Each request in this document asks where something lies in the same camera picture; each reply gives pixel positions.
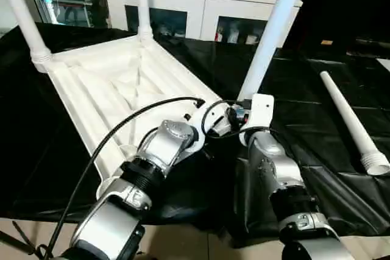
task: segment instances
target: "black plastic sheet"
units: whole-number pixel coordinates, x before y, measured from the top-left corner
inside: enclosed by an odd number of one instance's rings
[[[53,52],[129,35],[53,25],[39,29]],[[157,40],[226,99],[237,96],[255,52],[253,46]],[[48,76],[36,72],[29,58],[19,29],[0,39],[1,172],[12,178],[0,183],[5,194],[0,216],[57,220],[88,153]],[[390,177],[365,174],[319,78],[321,70],[330,71],[378,148],[390,158],[390,73],[375,60],[278,51],[260,89],[275,97],[272,127],[340,235],[390,234]],[[249,165],[245,156],[235,138],[209,142],[203,152],[174,168],[146,222],[188,222],[219,234],[227,231],[236,246],[277,237],[258,166]],[[82,218],[98,184],[92,169],[68,221]]]

